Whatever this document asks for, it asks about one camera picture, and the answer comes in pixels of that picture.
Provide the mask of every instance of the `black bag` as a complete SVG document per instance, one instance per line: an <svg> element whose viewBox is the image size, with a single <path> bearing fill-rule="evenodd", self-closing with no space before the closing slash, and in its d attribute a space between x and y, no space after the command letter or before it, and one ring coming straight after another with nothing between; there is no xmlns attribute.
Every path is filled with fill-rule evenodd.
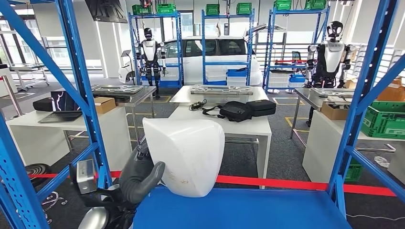
<svg viewBox="0 0 405 229"><path fill-rule="evenodd" d="M276 103L267 99L247 102L246 105L250 106L253 117L274 115L276 112Z"/></svg>
<svg viewBox="0 0 405 229"><path fill-rule="evenodd" d="M208 113L208 111L212 111L217 107L220 109L218 115ZM202 113L204 115L217 116L218 118L228 118L229 121L237 123L246 119L252 119L252 110L250 106L237 101L230 101L223 106L218 105L211 109L202 109Z"/></svg>

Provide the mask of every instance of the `small electronic device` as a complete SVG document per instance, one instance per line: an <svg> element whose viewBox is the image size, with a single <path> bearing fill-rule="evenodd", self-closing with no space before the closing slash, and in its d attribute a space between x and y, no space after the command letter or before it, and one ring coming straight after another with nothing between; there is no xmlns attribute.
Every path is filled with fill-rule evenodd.
<svg viewBox="0 0 405 229"><path fill-rule="evenodd" d="M45 118L39 120L39 123L61 123L73 122L82 115L81 111L54 111Z"/></svg>
<svg viewBox="0 0 405 229"><path fill-rule="evenodd" d="M97 190L95 179L96 171L93 160L78 161L76 167L77 185L81 194L87 194Z"/></svg>

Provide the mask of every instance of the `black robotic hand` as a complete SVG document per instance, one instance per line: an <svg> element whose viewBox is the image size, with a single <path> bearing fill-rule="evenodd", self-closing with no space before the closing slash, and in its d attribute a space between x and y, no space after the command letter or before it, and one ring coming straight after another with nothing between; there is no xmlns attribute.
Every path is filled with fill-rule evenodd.
<svg viewBox="0 0 405 229"><path fill-rule="evenodd" d="M119 179L124 200L139 204L162 179L164 169L164 162L153 165L148 148L132 152Z"/></svg>

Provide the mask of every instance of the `green plastic crate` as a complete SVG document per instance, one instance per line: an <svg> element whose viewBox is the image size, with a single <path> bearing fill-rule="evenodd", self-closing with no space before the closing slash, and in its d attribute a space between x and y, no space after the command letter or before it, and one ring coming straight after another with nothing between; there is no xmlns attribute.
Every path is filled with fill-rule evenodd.
<svg viewBox="0 0 405 229"><path fill-rule="evenodd" d="M370 137L405 139L405 103L374 101L367 108L362 131Z"/></svg>
<svg viewBox="0 0 405 229"><path fill-rule="evenodd" d="M276 10L290 10L291 0L276 0L274 2L274 7Z"/></svg>
<svg viewBox="0 0 405 229"><path fill-rule="evenodd" d="M236 5L236 14L245 15L252 13L252 3L250 2L241 2Z"/></svg>
<svg viewBox="0 0 405 229"><path fill-rule="evenodd" d="M345 182L357 182L360 179L360 176L363 172L363 166L354 160L350 161L349 168L347 170L346 178L344 179Z"/></svg>
<svg viewBox="0 0 405 229"><path fill-rule="evenodd" d="M326 7L326 0L307 0L305 2L306 10L322 10Z"/></svg>
<svg viewBox="0 0 405 229"><path fill-rule="evenodd" d="M158 4L158 14L170 14L176 11L176 5L174 4Z"/></svg>
<svg viewBox="0 0 405 229"><path fill-rule="evenodd" d="M206 15L219 15L219 4L207 4L205 7Z"/></svg>
<svg viewBox="0 0 405 229"><path fill-rule="evenodd" d="M133 5L132 12L134 13L134 15L151 14L152 9L150 6L147 8L143 8L141 5Z"/></svg>

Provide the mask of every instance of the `window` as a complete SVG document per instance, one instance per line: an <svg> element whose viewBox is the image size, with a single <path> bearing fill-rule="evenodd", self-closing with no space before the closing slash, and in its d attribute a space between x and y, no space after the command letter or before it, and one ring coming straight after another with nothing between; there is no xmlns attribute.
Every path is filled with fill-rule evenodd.
<svg viewBox="0 0 405 229"><path fill-rule="evenodd" d="M219 40L219 47L222 56L246 55L245 41L239 40Z"/></svg>
<svg viewBox="0 0 405 229"><path fill-rule="evenodd" d="M177 42L165 44L165 53L167 58L177 58Z"/></svg>
<svg viewBox="0 0 405 229"><path fill-rule="evenodd" d="M186 42L186 53L184 57L201 56L203 46L201 40L187 40ZM215 56L216 55L216 41L215 40L205 40L205 55Z"/></svg>

